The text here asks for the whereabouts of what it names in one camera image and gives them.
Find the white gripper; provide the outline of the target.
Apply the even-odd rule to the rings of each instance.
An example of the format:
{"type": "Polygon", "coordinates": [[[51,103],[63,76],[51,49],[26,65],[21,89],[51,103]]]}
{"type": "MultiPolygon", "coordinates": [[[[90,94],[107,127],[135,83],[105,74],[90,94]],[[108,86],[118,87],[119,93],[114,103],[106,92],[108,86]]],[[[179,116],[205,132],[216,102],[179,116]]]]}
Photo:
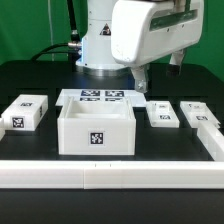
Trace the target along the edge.
{"type": "Polygon", "coordinates": [[[111,52],[115,61],[132,68],[135,90],[148,91],[148,66],[171,54],[168,77],[180,75],[185,48],[202,34],[204,0],[159,2],[118,0],[112,12],[111,52]]]}

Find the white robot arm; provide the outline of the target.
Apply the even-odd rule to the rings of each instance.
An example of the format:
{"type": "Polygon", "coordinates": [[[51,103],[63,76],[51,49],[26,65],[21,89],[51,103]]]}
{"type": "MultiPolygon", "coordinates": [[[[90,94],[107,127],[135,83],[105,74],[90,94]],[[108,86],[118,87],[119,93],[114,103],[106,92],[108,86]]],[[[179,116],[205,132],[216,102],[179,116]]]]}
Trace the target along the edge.
{"type": "Polygon", "coordinates": [[[148,90],[150,63],[169,56],[177,76],[186,49],[199,42],[204,0],[87,0],[88,28],[76,65],[93,76],[130,73],[135,90],[148,90]]]}

